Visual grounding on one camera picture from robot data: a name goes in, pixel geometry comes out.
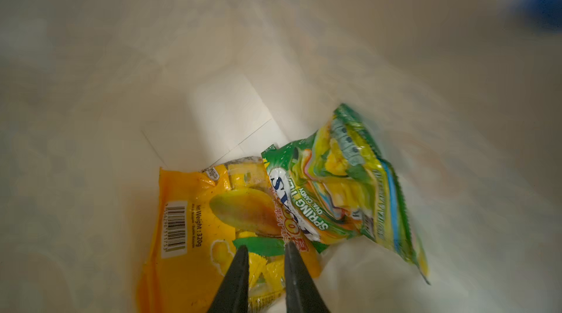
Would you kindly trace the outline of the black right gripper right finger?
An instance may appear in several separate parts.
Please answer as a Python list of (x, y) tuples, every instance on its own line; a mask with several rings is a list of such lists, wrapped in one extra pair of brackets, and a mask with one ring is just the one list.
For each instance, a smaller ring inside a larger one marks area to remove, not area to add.
[(330, 313), (294, 242), (285, 245), (287, 313)]

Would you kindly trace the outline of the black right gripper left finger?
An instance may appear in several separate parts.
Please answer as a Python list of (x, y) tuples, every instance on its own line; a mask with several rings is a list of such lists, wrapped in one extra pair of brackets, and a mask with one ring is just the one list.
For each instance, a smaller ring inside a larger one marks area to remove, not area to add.
[(238, 248), (208, 313), (247, 313), (249, 297), (249, 252), (245, 245)]

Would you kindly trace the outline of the blue checkered paper bag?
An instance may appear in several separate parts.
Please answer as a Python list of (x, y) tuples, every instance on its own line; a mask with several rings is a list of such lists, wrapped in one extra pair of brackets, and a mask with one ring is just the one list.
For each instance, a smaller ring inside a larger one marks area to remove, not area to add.
[(135, 312), (160, 168), (346, 103), (430, 267), (330, 250), (333, 312), (561, 311), (561, 33), (525, 0), (1, 0), (1, 311)]

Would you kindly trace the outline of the green spring candy bag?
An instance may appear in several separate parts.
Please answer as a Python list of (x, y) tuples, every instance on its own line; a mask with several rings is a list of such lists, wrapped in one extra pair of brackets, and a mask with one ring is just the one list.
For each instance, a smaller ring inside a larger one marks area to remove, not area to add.
[(261, 157), (277, 198), (309, 240), (327, 247), (362, 235), (429, 279), (395, 168), (350, 106), (339, 105), (310, 137)]

